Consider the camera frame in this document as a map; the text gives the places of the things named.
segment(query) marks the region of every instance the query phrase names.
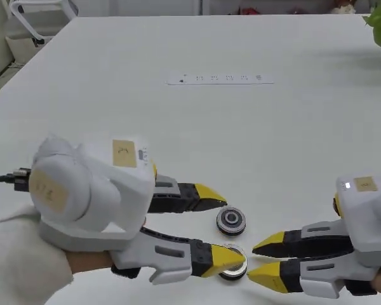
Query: white power strip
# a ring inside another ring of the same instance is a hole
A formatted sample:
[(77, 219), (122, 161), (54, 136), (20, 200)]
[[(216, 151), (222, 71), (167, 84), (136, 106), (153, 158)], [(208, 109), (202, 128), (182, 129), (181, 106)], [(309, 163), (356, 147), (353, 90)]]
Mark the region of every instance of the white power strip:
[(265, 85), (274, 81), (262, 74), (176, 74), (171, 75), (168, 85)]

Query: tan label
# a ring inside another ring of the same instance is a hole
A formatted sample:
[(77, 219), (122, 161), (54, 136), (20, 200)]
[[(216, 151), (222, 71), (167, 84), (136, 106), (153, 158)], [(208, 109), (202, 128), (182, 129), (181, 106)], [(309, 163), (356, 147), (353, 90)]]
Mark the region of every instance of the tan label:
[(113, 165), (120, 167), (137, 167), (134, 142), (113, 140)]
[(374, 183), (373, 177), (360, 177), (354, 178), (357, 191), (359, 192), (376, 192), (378, 191), (377, 185)]
[(55, 212), (63, 212), (68, 191), (40, 170), (33, 170), (29, 179), (29, 191)]

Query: floor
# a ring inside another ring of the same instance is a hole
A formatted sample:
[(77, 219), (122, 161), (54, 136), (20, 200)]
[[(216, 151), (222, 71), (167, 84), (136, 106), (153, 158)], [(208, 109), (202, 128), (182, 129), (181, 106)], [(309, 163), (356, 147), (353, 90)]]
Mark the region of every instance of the floor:
[(0, 77), (0, 89), (19, 71), (19, 68), (8, 68)]

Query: ball bearing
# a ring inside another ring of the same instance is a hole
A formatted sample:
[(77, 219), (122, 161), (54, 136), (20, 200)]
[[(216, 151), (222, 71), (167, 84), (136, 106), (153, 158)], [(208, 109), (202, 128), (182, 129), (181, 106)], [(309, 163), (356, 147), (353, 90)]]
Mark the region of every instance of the ball bearing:
[(246, 217), (238, 208), (225, 207), (219, 211), (216, 225), (227, 236), (237, 236), (246, 228)]
[(245, 258), (245, 261), (242, 264), (219, 273), (219, 276), (227, 281), (237, 281), (241, 279), (247, 272), (247, 256), (245, 255), (243, 249), (237, 245), (227, 244), (223, 245), (223, 247), (231, 249), (238, 254), (241, 254)]

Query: yellow gripper fingertip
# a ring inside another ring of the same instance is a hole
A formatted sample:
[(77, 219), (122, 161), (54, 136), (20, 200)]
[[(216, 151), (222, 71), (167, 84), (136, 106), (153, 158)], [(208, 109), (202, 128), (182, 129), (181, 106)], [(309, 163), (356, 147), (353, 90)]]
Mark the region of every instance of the yellow gripper fingertip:
[(211, 246), (211, 254), (213, 264), (211, 268), (202, 275), (203, 278), (217, 275), (225, 270), (241, 265), (246, 260), (243, 255), (218, 245)]
[(285, 232), (278, 232), (276, 234), (271, 235), (267, 239), (261, 241), (258, 245), (256, 245), (253, 250), (273, 244), (273, 243), (282, 243), (284, 240)]
[(283, 283), (280, 276), (280, 262), (272, 262), (265, 264), (257, 269), (251, 270), (247, 273), (247, 277), (264, 287), (267, 287), (273, 291), (287, 294), (288, 290)]
[(221, 197), (218, 193), (212, 190), (210, 187), (204, 186), (203, 184), (195, 184), (196, 191), (201, 199), (215, 199), (218, 201), (226, 202), (226, 199)]

